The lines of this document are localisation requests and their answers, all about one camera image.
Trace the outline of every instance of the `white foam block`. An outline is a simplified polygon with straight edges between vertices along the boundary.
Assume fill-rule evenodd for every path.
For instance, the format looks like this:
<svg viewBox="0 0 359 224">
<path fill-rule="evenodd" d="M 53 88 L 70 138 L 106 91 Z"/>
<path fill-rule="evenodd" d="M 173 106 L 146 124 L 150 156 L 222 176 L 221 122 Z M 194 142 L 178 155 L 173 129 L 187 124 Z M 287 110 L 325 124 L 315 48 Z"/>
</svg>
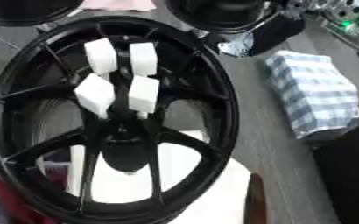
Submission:
<svg viewBox="0 0 359 224">
<path fill-rule="evenodd" d="M 159 80 L 135 75 L 130 86 L 130 109 L 153 113 L 158 99 Z"/>
<path fill-rule="evenodd" d="M 113 84 L 94 73 L 90 74 L 74 92 L 82 107 L 101 118 L 107 118 L 106 110 L 116 99 Z"/>
<path fill-rule="evenodd" d="M 158 55 L 153 43 L 130 45 L 130 63 L 135 75 L 148 76 L 157 73 Z"/>
<path fill-rule="evenodd" d="M 88 63 L 94 74 L 103 75 L 117 70 L 116 49 L 107 38 L 84 44 Z"/>
</svg>

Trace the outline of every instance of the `wheel rim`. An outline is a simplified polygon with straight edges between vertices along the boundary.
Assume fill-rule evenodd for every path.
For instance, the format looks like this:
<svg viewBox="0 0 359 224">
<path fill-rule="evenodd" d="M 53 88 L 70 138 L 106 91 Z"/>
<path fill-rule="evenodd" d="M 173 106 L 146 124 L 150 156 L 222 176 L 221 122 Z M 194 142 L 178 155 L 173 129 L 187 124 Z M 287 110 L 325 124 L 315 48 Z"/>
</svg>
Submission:
<svg viewBox="0 0 359 224">
<path fill-rule="evenodd" d="M 165 84 L 160 87 L 157 112 L 146 121 L 140 121 L 135 119 L 131 111 L 122 110 L 126 108 L 126 101 L 120 101 L 119 105 L 112 105 L 109 110 L 109 114 L 114 116 L 103 121 L 81 108 L 84 127 L 69 130 L 33 146 L 28 145 L 28 140 L 20 140 L 26 138 L 27 132 L 31 132 L 28 130 L 31 126 L 21 124 L 28 121 L 25 117 L 30 112 L 25 111 L 36 110 L 35 104 L 32 103 L 31 106 L 30 102 L 40 105 L 41 101 L 46 99 L 74 101 L 73 89 L 82 80 L 83 73 L 75 72 L 82 69 L 80 65 L 79 69 L 70 65 L 66 60 L 67 55 L 82 49 L 82 43 L 102 37 L 114 39 L 117 48 L 128 45 L 130 41 L 154 41 L 157 43 L 160 58 L 167 55 L 164 53 L 167 50 L 174 55 L 175 53 L 170 51 L 172 49 L 180 52 L 181 57 L 185 55 L 181 63 L 177 62 L 178 65 L 165 63 L 164 60 L 159 62 L 159 72 L 152 78 L 161 79 Z M 126 60 L 126 53 L 124 55 L 123 58 L 119 57 L 120 62 Z M 59 69 L 59 77 L 49 79 L 44 74 L 37 75 L 39 69 L 47 63 Z M 172 71 L 171 78 L 167 78 L 167 70 Z M 202 76 L 195 79 L 194 72 Z M 112 80 L 117 89 L 116 98 L 125 99 L 121 89 L 125 89 L 126 93 L 129 74 L 121 72 L 117 73 L 116 77 L 122 77 L 120 80 Z M 177 100 L 201 101 L 212 108 L 210 114 L 219 118 L 219 129 L 210 133 L 209 143 L 162 126 L 165 109 Z M 108 127 L 117 127 L 120 124 L 132 135 L 137 136 L 148 149 L 152 197 L 127 204 L 107 205 L 91 201 L 88 183 L 92 179 L 96 153 L 102 149 L 102 139 L 113 136 L 113 131 L 117 130 L 108 130 Z M 237 130 L 238 108 L 234 90 L 214 55 L 187 34 L 165 24 L 142 18 L 96 17 L 63 26 L 30 43 L 0 76 L 0 176 L 17 193 L 24 196 L 30 206 L 64 222 L 162 223 L 175 217 L 204 193 L 222 172 L 234 148 Z M 190 146 L 202 156 L 194 171 L 166 192 L 161 191 L 156 153 L 161 142 Z M 85 144 L 86 153 L 89 154 L 85 160 L 82 181 L 84 184 L 80 197 L 59 191 L 40 172 L 34 173 L 32 181 L 30 170 L 36 168 L 36 158 L 46 152 L 67 148 L 73 144 Z"/>
</svg>

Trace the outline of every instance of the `floor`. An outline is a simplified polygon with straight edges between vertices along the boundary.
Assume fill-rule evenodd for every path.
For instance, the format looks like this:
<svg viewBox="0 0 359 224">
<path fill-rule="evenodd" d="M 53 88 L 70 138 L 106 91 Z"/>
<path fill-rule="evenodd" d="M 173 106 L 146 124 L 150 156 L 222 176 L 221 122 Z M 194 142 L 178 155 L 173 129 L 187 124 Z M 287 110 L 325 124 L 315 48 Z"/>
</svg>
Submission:
<svg viewBox="0 0 359 224">
<path fill-rule="evenodd" d="M 162 1 L 155 2 L 157 10 L 131 14 L 188 29 L 168 12 Z M 90 14 L 130 13 L 96 11 L 79 17 Z M 17 48 L 36 36 L 32 28 L 0 27 L 0 37 Z M 316 24 L 308 23 L 303 33 L 277 49 L 329 55 L 339 70 L 359 88 L 359 59 L 355 52 L 328 36 Z M 241 130 L 234 158 L 263 177 L 270 223 L 337 224 L 339 221 L 316 171 L 310 149 L 295 139 L 278 101 L 265 84 L 263 59 L 277 49 L 249 59 L 219 57 L 235 85 L 241 111 Z M 0 71 L 16 53 L 17 50 L 0 41 Z"/>
</svg>

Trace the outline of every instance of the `blue checkered package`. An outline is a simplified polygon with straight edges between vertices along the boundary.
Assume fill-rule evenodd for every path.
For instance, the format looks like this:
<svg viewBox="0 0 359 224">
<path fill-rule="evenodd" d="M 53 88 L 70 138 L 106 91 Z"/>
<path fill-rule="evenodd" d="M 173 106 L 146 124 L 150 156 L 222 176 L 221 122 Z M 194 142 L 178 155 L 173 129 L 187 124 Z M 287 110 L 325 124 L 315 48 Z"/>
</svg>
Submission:
<svg viewBox="0 0 359 224">
<path fill-rule="evenodd" d="M 348 127 L 359 118 L 356 86 L 328 56 L 279 51 L 266 60 L 269 78 L 297 138 Z"/>
</svg>

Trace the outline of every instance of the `rim lip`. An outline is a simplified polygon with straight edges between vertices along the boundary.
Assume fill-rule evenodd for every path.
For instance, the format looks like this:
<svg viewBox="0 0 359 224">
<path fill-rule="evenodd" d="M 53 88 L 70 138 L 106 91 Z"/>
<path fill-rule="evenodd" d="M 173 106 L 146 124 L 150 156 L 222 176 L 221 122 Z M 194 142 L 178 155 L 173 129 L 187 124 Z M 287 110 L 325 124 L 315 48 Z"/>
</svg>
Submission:
<svg viewBox="0 0 359 224">
<path fill-rule="evenodd" d="M 191 204 L 195 199 L 199 198 L 217 179 L 217 177 L 222 173 L 223 169 L 225 168 L 227 162 L 229 161 L 229 155 L 231 154 L 232 150 L 235 147 L 236 144 L 236 138 L 238 135 L 238 129 L 239 129 L 239 112 L 238 112 L 238 105 L 236 100 L 235 91 L 233 89 L 233 86 L 229 80 L 229 77 L 227 76 L 225 70 L 222 68 L 221 64 L 218 62 L 218 60 L 215 58 L 215 55 L 213 55 L 211 52 L 206 50 L 206 48 L 201 45 L 199 41 L 195 41 L 194 38 L 191 38 L 188 36 L 188 34 L 185 34 L 183 31 L 179 31 L 167 24 L 161 24 L 159 22 L 151 21 L 148 19 L 143 19 L 140 17 L 93 17 L 88 18 L 84 20 L 80 20 L 77 22 L 73 22 L 70 24 L 63 25 L 53 31 L 50 31 L 39 38 L 33 40 L 28 46 L 26 46 L 15 58 L 12 59 L 12 61 L 8 64 L 8 66 L 4 69 L 2 74 L 0 75 L 0 94 L 3 91 L 3 85 L 12 85 L 9 83 L 10 77 L 13 75 L 13 70 L 17 69 L 20 66 L 20 63 L 23 61 L 28 60 L 28 57 L 30 54 L 36 49 L 36 47 L 41 43 L 42 41 L 47 41 L 49 39 L 53 39 L 55 37 L 63 35 L 64 32 L 69 32 L 72 29 L 76 29 L 82 26 L 86 26 L 86 23 L 96 23 L 96 22 L 118 22 L 121 21 L 133 23 L 133 24 L 147 24 L 151 26 L 157 26 L 162 27 L 164 29 L 167 29 L 170 33 L 175 33 L 176 39 L 179 39 L 180 42 L 189 42 L 192 43 L 193 46 L 197 46 L 198 49 L 203 50 L 202 51 L 202 57 L 203 59 L 208 62 L 212 63 L 214 68 L 216 69 L 216 72 L 219 74 L 219 77 L 224 81 L 224 85 L 226 87 L 225 91 L 227 91 L 229 100 L 228 103 L 230 104 L 231 113 L 229 114 L 231 118 L 231 124 L 226 127 L 226 134 L 223 135 L 224 139 L 220 139 L 218 146 L 223 148 L 224 150 L 227 150 L 228 156 L 224 157 L 222 159 L 222 162 L 220 162 L 213 171 L 210 172 L 208 177 L 206 177 L 206 181 L 203 182 L 202 185 L 198 189 L 194 189 L 193 192 L 188 192 L 186 197 L 182 197 L 179 199 L 181 202 L 177 203 L 177 207 L 171 206 L 170 209 L 162 208 L 160 211 L 161 217 L 168 217 L 168 215 L 172 214 L 174 211 L 179 211 L 181 208 L 188 206 Z M 2 121 L 2 117 L 0 115 L 0 136 L 3 135 L 2 129 L 4 128 L 4 124 Z M 2 138 L 0 137 L 0 147 L 2 145 L 5 145 L 5 143 L 1 142 Z M 68 215 L 68 211 L 61 210 L 60 208 L 56 207 L 53 203 L 47 203 L 45 199 L 39 197 L 38 195 L 28 191 L 25 187 L 23 187 L 23 181 L 18 180 L 10 171 L 7 170 L 6 165 L 3 163 L 1 156 L 0 156 L 0 177 L 11 185 L 12 189 L 14 189 L 20 196 L 24 198 L 24 200 L 27 202 L 28 205 L 36 208 L 41 213 L 55 217 L 59 219 L 60 221 L 64 222 L 71 222 L 71 223 L 91 223 L 91 221 L 95 223 L 112 223 L 113 220 L 110 219 L 104 219 L 94 216 L 83 216 L 83 217 L 77 217 L 77 216 L 71 216 Z M 162 220 L 155 221 L 156 219 L 151 218 L 151 223 L 160 223 Z M 136 221 L 129 221 L 127 223 L 141 223 L 140 220 Z"/>
<path fill-rule="evenodd" d="M 76 10 L 81 4 L 82 0 L 79 0 L 78 3 L 70 5 L 63 10 L 57 10 L 50 14 L 44 15 L 42 17 L 31 17 L 21 20 L 12 20 L 12 19 L 4 19 L 0 18 L 0 25 L 1 26 L 33 26 L 33 25 L 41 25 L 44 23 L 52 22 L 63 18 L 67 14 L 71 13 L 72 11 Z"/>
</svg>

